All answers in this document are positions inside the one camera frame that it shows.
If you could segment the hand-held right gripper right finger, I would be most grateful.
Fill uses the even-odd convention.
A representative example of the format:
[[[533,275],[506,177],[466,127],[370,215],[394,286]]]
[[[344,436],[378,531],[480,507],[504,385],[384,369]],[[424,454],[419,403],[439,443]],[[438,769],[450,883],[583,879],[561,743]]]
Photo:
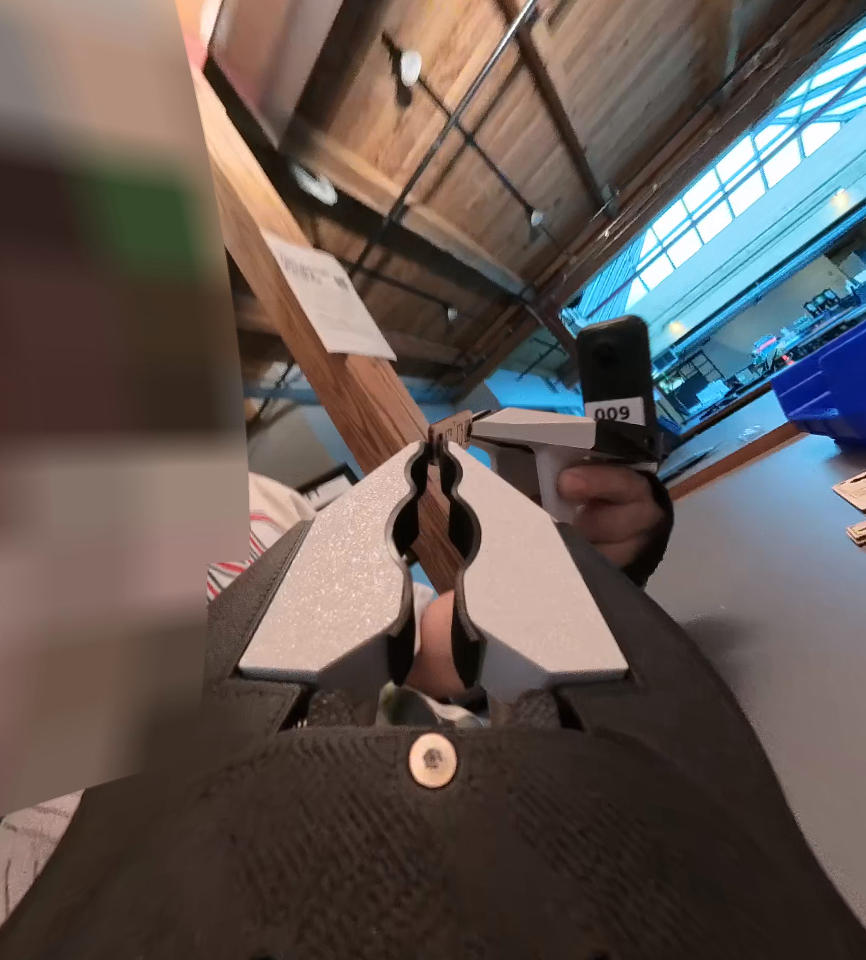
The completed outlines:
[[[554,519],[445,441],[439,480],[462,558],[451,654],[466,690],[496,700],[624,678],[628,661]]]

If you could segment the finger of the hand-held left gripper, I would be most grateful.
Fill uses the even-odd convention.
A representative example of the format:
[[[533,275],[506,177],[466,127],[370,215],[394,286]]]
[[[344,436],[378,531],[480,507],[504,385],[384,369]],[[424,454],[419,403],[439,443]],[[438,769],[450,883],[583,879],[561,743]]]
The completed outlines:
[[[504,407],[476,414],[471,442],[484,450],[554,448],[589,451],[595,447],[597,421],[588,416]]]

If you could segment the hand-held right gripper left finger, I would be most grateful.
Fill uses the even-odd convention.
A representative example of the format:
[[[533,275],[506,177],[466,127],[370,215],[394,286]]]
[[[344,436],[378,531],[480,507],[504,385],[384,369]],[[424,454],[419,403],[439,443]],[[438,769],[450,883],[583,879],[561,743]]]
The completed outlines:
[[[302,534],[238,662],[251,679],[311,689],[402,685],[414,662],[411,566],[427,446],[407,445]]]

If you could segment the tiny wooden puzzle piece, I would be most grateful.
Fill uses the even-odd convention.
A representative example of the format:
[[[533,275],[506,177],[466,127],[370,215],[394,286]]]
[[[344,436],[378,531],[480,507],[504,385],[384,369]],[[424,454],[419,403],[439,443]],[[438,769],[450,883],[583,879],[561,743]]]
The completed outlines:
[[[466,450],[471,442],[474,414],[464,410],[429,424],[427,441],[434,451],[446,450],[452,444]]]

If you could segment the person's left hand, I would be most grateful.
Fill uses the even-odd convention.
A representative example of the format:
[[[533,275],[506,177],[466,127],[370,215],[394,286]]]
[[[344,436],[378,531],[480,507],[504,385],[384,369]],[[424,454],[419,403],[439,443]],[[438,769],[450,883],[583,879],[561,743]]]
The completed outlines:
[[[644,472],[608,463],[584,463],[559,474],[562,499],[575,507],[572,523],[600,554],[619,567],[623,507],[639,494]]]

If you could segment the blue plastic bin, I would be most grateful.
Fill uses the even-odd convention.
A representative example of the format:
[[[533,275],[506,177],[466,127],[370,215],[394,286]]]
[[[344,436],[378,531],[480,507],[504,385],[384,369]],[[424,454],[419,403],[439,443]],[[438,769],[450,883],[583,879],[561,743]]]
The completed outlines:
[[[866,320],[778,373],[771,385],[800,431],[866,449]]]

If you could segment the white paper notice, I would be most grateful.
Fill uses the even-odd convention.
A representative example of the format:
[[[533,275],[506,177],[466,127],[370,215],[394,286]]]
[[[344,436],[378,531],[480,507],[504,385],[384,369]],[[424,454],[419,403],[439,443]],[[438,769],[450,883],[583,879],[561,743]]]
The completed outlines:
[[[262,236],[328,354],[397,361],[390,343],[334,256],[289,243],[267,229],[262,230]]]

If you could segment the black picture frame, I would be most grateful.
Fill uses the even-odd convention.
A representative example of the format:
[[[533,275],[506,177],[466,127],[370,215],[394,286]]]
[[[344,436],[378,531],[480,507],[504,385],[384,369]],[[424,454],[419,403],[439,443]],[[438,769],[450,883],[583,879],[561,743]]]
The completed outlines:
[[[295,489],[314,511],[319,512],[342,498],[358,482],[358,474],[348,463],[343,462]]]

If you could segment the wooden post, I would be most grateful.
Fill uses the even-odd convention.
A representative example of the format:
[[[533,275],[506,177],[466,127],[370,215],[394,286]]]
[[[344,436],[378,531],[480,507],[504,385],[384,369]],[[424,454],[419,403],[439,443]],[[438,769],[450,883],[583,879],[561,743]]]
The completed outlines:
[[[271,234],[307,247],[307,237],[203,72],[196,65],[190,72],[223,245],[368,474],[409,444],[425,440],[427,420],[388,361],[327,351],[267,241]]]

